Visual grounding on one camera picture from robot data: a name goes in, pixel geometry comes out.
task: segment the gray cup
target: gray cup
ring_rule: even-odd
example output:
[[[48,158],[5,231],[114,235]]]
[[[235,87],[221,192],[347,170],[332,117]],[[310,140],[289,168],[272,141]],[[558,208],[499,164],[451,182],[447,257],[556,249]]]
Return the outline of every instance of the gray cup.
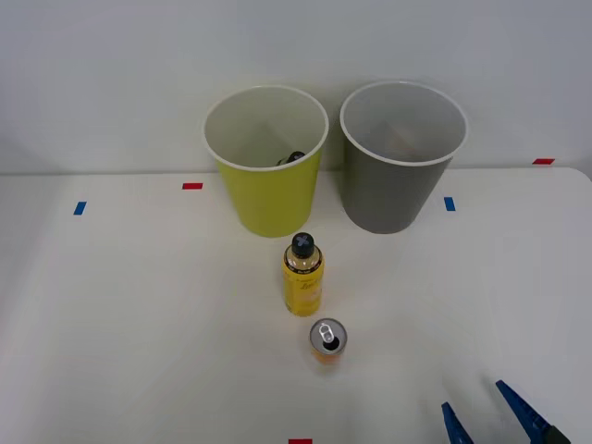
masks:
[[[468,133],[464,112],[449,97],[408,81],[353,92],[340,122],[343,207],[353,223],[373,233],[411,225]]]

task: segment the can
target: can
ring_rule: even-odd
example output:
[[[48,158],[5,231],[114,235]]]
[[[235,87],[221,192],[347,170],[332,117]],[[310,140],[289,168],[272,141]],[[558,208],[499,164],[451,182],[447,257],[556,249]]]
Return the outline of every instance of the can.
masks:
[[[340,321],[327,317],[313,324],[310,341],[313,355],[321,364],[336,364],[345,350],[348,334]]]

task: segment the white wall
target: white wall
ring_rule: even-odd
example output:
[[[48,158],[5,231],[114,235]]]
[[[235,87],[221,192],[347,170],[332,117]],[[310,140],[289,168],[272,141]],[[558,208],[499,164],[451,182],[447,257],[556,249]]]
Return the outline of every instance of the white wall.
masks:
[[[467,111],[456,166],[592,174],[591,19],[589,0],[5,0],[0,172],[211,170],[199,126],[226,93],[299,86],[335,124],[358,85],[405,78]]]

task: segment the bottle label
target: bottle label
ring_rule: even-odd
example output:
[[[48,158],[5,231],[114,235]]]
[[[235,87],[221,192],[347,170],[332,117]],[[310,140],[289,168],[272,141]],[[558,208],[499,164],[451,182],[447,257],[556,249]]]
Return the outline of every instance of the bottle label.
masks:
[[[297,270],[288,264],[286,255],[282,263],[284,272],[284,300],[288,310],[297,316],[312,315],[321,304],[321,290],[325,261],[321,254],[318,263],[308,270]]]

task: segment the yellow cup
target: yellow cup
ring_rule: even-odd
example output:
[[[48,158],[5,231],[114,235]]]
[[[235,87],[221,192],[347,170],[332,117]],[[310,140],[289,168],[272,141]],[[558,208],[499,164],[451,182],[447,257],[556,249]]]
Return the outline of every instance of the yellow cup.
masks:
[[[260,236],[288,236],[311,212],[327,112],[287,86],[258,86],[214,105],[203,124],[242,225]],[[304,157],[279,165],[294,151]]]

